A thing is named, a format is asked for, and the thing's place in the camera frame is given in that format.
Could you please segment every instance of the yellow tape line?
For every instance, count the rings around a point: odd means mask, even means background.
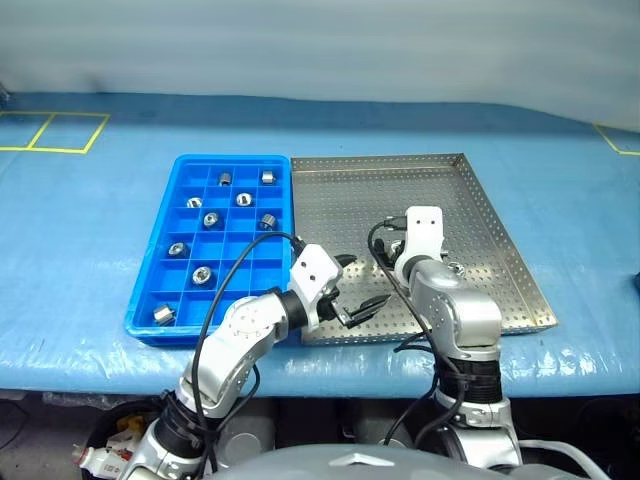
[[[77,153],[85,155],[96,139],[100,136],[104,127],[109,122],[111,115],[108,113],[87,113],[87,112],[40,112],[40,111],[19,111],[19,110],[0,110],[0,116],[2,115],[48,115],[45,122],[38,129],[38,131],[33,135],[31,140],[26,146],[0,146],[0,152],[49,152],[49,153]],[[76,116],[76,117],[97,117],[102,118],[102,122],[95,129],[89,140],[82,148],[58,148],[58,147],[37,147],[36,143],[42,136],[42,134],[46,131],[46,129],[51,125],[53,119],[57,116]]]
[[[596,129],[596,132],[598,132],[602,138],[604,138],[605,142],[607,142],[609,144],[609,146],[611,147],[611,149],[616,152],[619,153],[620,155],[633,155],[633,156],[640,156],[640,152],[637,152],[635,150],[622,150],[620,148],[618,148],[618,146],[613,142],[613,140],[611,140],[609,138],[609,135],[607,135],[604,130],[602,130],[600,125],[597,124],[593,124],[593,128]]]

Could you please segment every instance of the gray floor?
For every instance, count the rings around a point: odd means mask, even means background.
[[[80,472],[71,463],[74,444],[84,444],[102,412],[90,407],[60,407],[44,404],[31,394],[17,402],[30,415],[23,431],[0,451],[2,480],[78,480]],[[0,445],[19,427],[22,415],[0,403]]]

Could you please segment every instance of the perforated metal tray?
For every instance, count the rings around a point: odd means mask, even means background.
[[[337,255],[359,260],[345,269],[340,300],[353,309],[392,288],[370,256],[369,229],[411,205],[437,205],[444,218],[449,261],[462,263],[466,279],[488,293],[503,315],[503,333],[517,334],[556,325],[518,250],[463,154],[385,157],[293,158],[296,233]],[[384,232],[386,239],[402,238]],[[347,330],[336,320],[303,334],[305,343],[398,340],[418,331],[394,295],[374,319]]]

